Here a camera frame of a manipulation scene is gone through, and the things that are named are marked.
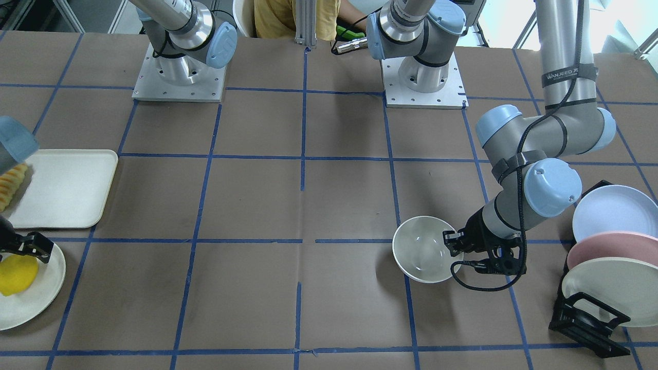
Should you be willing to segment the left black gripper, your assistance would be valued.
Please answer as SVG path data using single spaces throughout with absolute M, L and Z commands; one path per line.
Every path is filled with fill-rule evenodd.
M 463 231 L 444 230 L 444 244 L 451 256 L 461 253 L 486 252 L 487 258 L 474 262 L 474 270 L 480 274 L 525 274 L 526 265 L 523 262 L 526 253 L 520 253 L 516 258 L 513 248 L 521 248 L 520 237 L 504 239 L 493 234 L 483 216 L 484 209 L 481 208 L 471 216 Z

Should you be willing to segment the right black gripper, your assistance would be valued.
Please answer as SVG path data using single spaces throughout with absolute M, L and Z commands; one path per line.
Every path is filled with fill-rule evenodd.
M 20 235 L 10 222 L 1 216 L 1 251 L 15 255 L 35 257 L 42 263 L 49 263 L 54 242 L 39 232 Z

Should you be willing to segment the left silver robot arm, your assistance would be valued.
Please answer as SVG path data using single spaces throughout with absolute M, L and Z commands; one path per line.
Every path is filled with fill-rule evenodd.
M 476 124 L 500 193 L 458 232 L 444 232 L 452 256 L 487 253 L 477 272 L 524 271 L 525 232 L 561 214 L 582 192 L 580 176 L 561 156 L 601 150 L 616 122 L 597 107 L 598 68 L 589 46 L 587 1 L 536 1 L 541 45 L 543 115 L 525 117 L 514 105 L 492 108 Z M 451 1 L 390 1 L 368 16 L 367 40 L 376 60 L 402 58 L 397 81 L 420 94 L 449 80 L 449 60 L 466 26 Z

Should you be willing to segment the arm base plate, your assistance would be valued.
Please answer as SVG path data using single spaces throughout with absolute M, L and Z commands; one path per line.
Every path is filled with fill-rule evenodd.
M 152 45 L 135 83 L 132 98 L 150 102 L 221 103 L 226 67 L 212 68 L 191 57 L 154 57 Z
M 453 53 L 447 65 L 421 65 L 414 57 L 381 60 L 386 106 L 390 108 L 461 109 L 469 106 Z

